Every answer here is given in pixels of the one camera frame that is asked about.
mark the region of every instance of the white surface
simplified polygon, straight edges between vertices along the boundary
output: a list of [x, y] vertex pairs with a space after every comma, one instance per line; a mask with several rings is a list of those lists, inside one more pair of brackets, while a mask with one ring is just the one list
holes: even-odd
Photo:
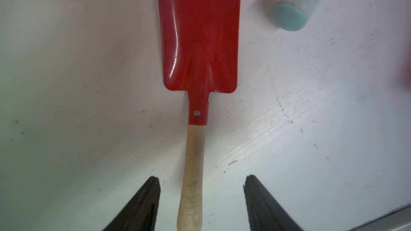
[[400, 229], [399, 231], [411, 231], [411, 226], [406, 226], [403, 229]]
[[[322, 0], [291, 33], [242, 0], [238, 89], [210, 96], [204, 231], [249, 230], [251, 173], [305, 231], [411, 202], [409, 2]], [[157, 9], [0, 0], [1, 230], [100, 231], [151, 175], [156, 230], [175, 229], [188, 102], [162, 83]]]

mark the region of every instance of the red metal blade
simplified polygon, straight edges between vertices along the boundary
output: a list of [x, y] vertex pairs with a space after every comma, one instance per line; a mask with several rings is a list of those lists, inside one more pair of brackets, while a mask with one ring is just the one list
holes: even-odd
[[164, 84], [187, 90], [189, 124], [206, 125], [209, 93], [237, 87], [240, 0], [159, 0], [159, 8]]

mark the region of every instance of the plastic container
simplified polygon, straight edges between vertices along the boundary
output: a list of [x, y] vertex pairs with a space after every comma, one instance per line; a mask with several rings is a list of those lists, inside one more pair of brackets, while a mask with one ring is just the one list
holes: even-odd
[[271, 20], [289, 31], [302, 29], [321, 0], [279, 0], [271, 10]]

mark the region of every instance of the shovel neck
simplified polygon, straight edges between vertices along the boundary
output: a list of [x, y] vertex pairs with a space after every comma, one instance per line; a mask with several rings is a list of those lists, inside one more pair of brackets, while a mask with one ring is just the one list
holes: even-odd
[[208, 91], [188, 91], [188, 124], [207, 125], [209, 93]]

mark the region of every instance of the shovel handle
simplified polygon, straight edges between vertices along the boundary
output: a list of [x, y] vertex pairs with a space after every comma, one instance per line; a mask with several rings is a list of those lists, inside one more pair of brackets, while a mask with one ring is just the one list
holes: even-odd
[[188, 125], [184, 178], [177, 230], [200, 231], [203, 225], [203, 160], [206, 126]]

